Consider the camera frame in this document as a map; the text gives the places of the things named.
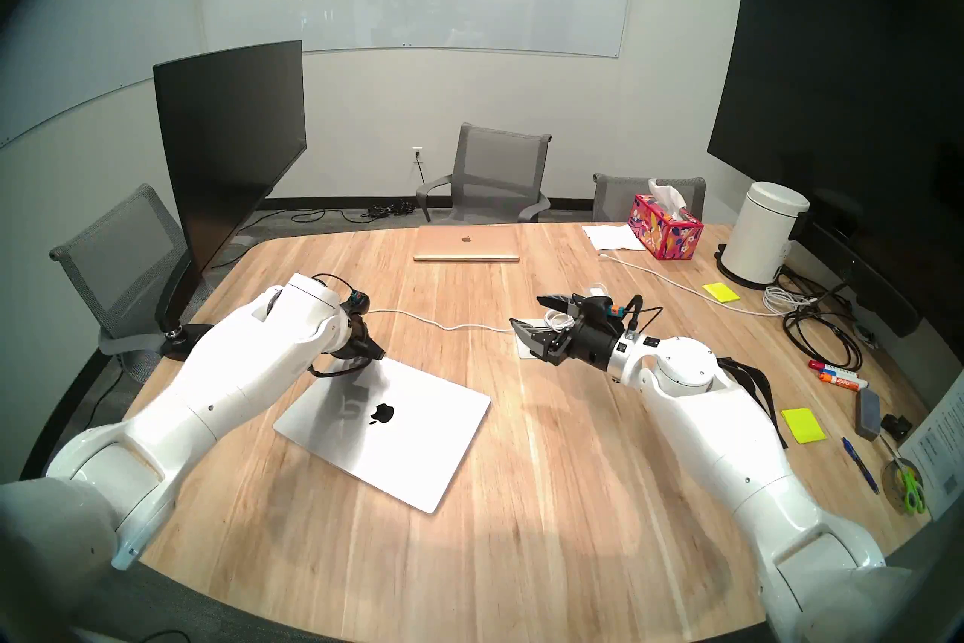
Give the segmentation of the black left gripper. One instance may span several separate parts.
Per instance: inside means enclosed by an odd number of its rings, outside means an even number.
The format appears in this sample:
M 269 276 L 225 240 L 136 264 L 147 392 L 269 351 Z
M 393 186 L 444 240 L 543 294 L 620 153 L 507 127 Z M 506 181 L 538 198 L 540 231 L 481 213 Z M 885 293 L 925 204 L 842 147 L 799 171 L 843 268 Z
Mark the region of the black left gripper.
M 363 314 L 339 311 L 334 319 L 334 340 L 329 344 L 329 356 L 336 359 L 382 360 L 384 349 L 373 340 Z

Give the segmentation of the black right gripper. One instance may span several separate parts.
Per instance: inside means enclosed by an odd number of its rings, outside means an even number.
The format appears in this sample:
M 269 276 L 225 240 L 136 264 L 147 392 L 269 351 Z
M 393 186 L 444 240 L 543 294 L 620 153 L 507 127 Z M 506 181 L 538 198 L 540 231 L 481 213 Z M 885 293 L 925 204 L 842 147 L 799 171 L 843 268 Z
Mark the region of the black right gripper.
M 539 295 L 536 301 L 549 311 L 579 316 L 584 296 L 552 293 Z M 511 318 L 509 321 L 520 357 L 552 360 L 556 366 L 567 359 L 576 359 L 600 371 L 608 369 L 617 342 L 625 333 L 623 320 L 610 315 L 599 319 L 582 315 L 568 328 L 567 317 Z

